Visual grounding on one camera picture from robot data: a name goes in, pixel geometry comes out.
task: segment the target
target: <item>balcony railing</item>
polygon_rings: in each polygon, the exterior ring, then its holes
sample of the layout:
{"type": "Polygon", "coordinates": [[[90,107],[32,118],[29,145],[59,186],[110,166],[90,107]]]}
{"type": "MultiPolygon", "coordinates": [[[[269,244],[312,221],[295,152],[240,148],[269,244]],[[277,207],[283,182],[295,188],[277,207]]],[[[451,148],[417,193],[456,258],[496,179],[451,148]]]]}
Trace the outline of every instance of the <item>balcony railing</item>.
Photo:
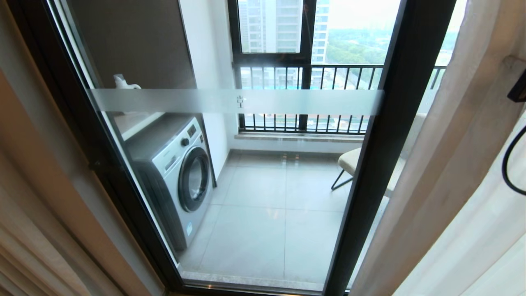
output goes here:
{"type": "MultiPolygon", "coordinates": [[[[312,90],[375,90],[383,65],[311,65],[312,90]]],[[[437,89],[446,66],[435,66],[428,84],[437,89]]],[[[244,89],[300,89],[302,67],[242,67],[244,89]]],[[[240,114],[241,132],[292,132],[315,134],[364,135],[369,116],[338,114],[240,114]]]]}

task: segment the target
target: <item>high-rise building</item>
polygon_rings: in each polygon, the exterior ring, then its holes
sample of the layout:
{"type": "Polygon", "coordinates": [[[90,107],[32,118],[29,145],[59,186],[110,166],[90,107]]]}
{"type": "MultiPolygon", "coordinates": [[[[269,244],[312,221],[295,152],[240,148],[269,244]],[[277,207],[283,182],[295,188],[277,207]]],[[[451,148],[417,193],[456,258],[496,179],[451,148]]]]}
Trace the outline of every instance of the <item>high-rise building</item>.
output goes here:
{"type": "MultiPolygon", "coordinates": [[[[297,53],[301,44],[303,0],[239,0],[241,48],[245,53],[297,53]]],[[[312,62],[325,62],[329,0],[318,0],[312,39],[312,62]]],[[[243,87],[301,88],[298,68],[242,70],[243,87]]],[[[312,79],[321,80],[313,70],[312,79]]]]}

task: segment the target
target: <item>sticker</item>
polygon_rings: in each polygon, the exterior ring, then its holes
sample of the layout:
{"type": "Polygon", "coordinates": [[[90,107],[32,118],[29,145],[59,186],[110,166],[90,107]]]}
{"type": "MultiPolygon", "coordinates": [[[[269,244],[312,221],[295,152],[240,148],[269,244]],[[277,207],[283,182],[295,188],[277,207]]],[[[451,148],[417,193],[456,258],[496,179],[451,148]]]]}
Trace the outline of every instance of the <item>sticker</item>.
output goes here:
{"type": "Polygon", "coordinates": [[[190,234],[192,233],[192,222],[188,222],[188,225],[186,226],[186,235],[187,236],[190,236],[190,234]]]}

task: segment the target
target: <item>curtain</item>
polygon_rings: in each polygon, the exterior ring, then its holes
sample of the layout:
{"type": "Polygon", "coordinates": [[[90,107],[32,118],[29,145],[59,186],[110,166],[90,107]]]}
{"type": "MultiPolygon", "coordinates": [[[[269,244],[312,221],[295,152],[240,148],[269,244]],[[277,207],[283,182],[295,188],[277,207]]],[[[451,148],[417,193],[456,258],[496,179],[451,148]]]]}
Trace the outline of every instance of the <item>curtain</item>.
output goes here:
{"type": "MultiPolygon", "coordinates": [[[[499,166],[526,124],[507,93],[526,68],[524,0],[470,0],[452,60],[350,296],[524,293],[526,196],[499,166]]],[[[510,167],[526,188],[524,144],[510,167]]]]}
{"type": "Polygon", "coordinates": [[[1,150],[0,288],[16,296],[122,295],[1,150]]]}

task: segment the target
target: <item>washing machine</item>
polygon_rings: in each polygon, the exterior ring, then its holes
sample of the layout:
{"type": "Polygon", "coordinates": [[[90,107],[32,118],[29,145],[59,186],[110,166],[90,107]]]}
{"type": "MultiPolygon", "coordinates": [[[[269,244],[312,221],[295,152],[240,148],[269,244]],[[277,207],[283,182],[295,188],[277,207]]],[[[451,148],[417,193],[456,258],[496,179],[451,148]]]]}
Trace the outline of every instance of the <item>washing machine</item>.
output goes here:
{"type": "Polygon", "coordinates": [[[176,251],[188,248],[211,192],[210,159],[197,119],[164,114],[126,141],[149,205],[176,251]]]}

